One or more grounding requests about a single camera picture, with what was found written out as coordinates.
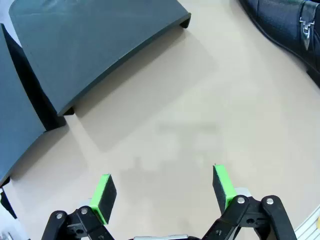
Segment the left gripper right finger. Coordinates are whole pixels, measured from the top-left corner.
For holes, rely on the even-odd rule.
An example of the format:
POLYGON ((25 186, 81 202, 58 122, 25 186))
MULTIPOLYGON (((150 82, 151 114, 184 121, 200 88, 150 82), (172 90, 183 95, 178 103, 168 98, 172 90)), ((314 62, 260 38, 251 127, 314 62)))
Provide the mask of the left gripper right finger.
POLYGON ((212 167, 212 186, 221 212, 201 240, 236 240, 242 228, 259 240, 297 240, 281 199, 267 195, 260 201, 236 192, 224 165, 212 167))

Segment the black perforated buckle shoe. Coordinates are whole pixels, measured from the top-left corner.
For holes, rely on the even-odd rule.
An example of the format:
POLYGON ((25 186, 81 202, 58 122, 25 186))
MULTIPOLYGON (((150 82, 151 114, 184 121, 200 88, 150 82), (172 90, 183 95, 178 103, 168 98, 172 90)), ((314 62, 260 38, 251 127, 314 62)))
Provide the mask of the black perforated buckle shoe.
POLYGON ((307 67, 320 88, 320 0, 238 0, 257 29, 307 67))

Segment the grey aluminium profile rail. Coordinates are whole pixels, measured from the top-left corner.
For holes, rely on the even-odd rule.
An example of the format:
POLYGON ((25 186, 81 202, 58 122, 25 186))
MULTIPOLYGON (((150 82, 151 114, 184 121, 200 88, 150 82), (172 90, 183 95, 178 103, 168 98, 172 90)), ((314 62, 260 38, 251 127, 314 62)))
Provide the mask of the grey aluminium profile rail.
POLYGON ((320 240, 320 205, 294 232, 297 240, 320 240))

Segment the dark grey shoe stand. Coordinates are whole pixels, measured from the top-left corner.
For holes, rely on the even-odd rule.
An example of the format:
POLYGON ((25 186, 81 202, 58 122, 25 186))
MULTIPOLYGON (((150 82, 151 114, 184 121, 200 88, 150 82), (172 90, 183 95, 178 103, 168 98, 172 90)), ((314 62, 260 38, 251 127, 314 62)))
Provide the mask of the dark grey shoe stand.
POLYGON ((139 50, 191 19, 178 0, 14 0, 8 12, 60 116, 139 50))
POLYGON ((23 49, 0 23, 0 187, 45 132, 66 125, 42 91, 23 49))

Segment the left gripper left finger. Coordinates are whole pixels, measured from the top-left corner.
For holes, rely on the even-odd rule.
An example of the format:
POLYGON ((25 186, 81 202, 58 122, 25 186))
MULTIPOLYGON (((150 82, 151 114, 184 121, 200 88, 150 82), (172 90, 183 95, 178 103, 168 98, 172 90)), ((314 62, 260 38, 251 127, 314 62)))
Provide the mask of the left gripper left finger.
POLYGON ((117 190, 110 174, 101 176, 88 205, 68 214, 51 213, 41 240, 115 240, 107 230, 117 190))

